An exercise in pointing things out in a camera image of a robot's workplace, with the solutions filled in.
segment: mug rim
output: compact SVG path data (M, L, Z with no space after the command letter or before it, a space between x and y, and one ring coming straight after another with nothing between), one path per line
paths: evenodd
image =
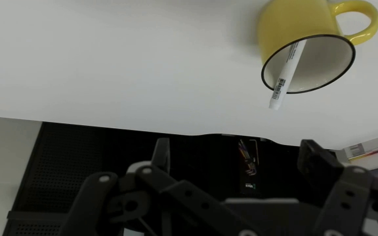
M345 74L345 73L349 71L349 68L352 67L352 64L354 63L354 60L356 60L356 53L357 53L357 51L356 51L354 44L353 44L349 39L346 39L345 36L341 36L341 35L337 35L337 34L315 34L315 35L303 36L303 38L295 39L295 40L293 40L293 42L289 42L287 44L285 44L283 47L281 47L278 51L273 52L272 56L269 56L269 59L265 61L265 64L264 64L264 67L262 67L262 69L261 69L261 78L262 78L262 82L265 84L265 86L266 86L268 89L270 89L270 90L274 90L274 88L272 88L272 86L266 82L266 80L265 80L265 69L266 69L266 65L269 64L269 61L270 61L279 51L285 50L285 47L287 47L287 46L290 46L290 44L293 44L293 43L295 43L295 42L299 42L299 40L303 40L303 39L310 39L310 38L317 38L317 36L332 36L332 38L338 38L338 39L346 42L346 44L348 44L348 46L350 47L350 50L352 50L350 61L348 63L348 65L345 67L345 69L344 69L342 72L340 72L336 77L333 77L331 81L328 81L328 82L325 82L325 84L323 84L323 85L320 85L320 86L312 88L312 89L298 90L298 91L287 91L287 94L300 94L300 93L308 93L308 91L312 91L312 90L321 89L321 88L324 88L324 86L335 82L336 80L338 80L342 74Z

